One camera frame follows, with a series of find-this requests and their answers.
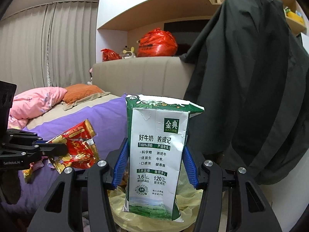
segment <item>gray curtain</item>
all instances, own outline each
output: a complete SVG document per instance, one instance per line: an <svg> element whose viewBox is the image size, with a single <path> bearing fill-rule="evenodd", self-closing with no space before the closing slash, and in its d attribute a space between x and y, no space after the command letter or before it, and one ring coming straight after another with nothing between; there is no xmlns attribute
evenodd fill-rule
<svg viewBox="0 0 309 232"><path fill-rule="evenodd" d="M52 86L90 81L95 63L98 3L60 2L55 6L49 35L49 74Z"/></svg>
<svg viewBox="0 0 309 232"><path fill-rule="evenodd" d="M16 94L44 87L42 28L47 5L0 21L0 80L17 84Z"/></svg>
<svg viewBox="0 0 309 232"><path fill-rule="evenodd" d="M0 80L16 94L90 81L98 3L58 2L0 21Z"/></svg>

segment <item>black jacket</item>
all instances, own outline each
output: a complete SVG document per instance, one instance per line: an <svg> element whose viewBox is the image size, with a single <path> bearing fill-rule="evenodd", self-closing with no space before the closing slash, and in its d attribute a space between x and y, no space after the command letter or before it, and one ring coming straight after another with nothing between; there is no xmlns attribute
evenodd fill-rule
<svg viewBox="0 0 309 232"><path fill-rule="evenodd" d="M196 64L185 99L205 107L188 144L260 184L284 178L309 147L309 56L282 2L226 0L180 58Z"/></svg>

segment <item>purple bed sheet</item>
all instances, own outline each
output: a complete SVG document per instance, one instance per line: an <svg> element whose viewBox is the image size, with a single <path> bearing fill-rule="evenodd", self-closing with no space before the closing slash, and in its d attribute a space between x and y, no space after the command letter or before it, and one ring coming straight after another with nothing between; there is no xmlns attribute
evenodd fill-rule
<svg viewBox="0 0 309 232"><path fill-rule="evenodd" d="M105 159L110 151L119 149L123 139L127 137L124 96L93 107L85 107L76 113L43 123L30 131L38 133L44 140L50 140L85 119L89 119L96 132L94 141L100 159ZM35 213L43 197L59 176L56 170L47 166L47 160L44 160L44 165L33 173L32 183L26 184L22 172L19 172L22 195L15 205L2 203L8 213L24 218L31 217Z"/></svg>

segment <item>yellow plastic bag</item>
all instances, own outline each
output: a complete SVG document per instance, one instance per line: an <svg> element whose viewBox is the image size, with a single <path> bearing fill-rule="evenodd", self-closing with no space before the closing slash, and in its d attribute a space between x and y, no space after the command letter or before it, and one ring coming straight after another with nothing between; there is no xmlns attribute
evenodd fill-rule
<svg viewBox="0 0 309 232"><path fill-rule="evenodd" d="M110 191L109 202L115 223L127 231L179 232L188 228L195 222L200 207L202 193L202 190L195 190L189 183L186 170L182 163L177 185L176 199L183 222L163 221L123 212L123 203L126 194L120 187L115 191Z"/></svg>

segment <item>silver screw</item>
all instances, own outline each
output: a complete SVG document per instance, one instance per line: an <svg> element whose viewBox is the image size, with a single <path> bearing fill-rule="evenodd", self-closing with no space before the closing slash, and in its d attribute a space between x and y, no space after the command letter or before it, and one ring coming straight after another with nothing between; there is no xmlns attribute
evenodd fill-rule
<svg viewBox="0 0 309 232"><path fill-rule="evenodd" d="M67 168L64 169L64 172L65 172L65 173L71 173L72 170L73 170L73 169L72 169L71 167L67 167Z"/></svg>
<svg viewBox="0 0 309 232"><path fill-rule="evenodd" d="M106 165L106 161L105 160L100 160L99 162L98 162L98 166L99 167L104 167Z"/></svg>
<svg viewBox="0 0 309 232"><path fill-rule="evenodd" d="M246 172L247 172L247 170L246 170L244 167L240 167L240 168L238 169L238 171L239 171L240 173L246 173Z"/></svg>
<svg viewBox="0 0 309 232"><path fill-rule="evenodd" d="M204 165L207 167L211 167L214 163L211 160L204 161Z"/></svg>

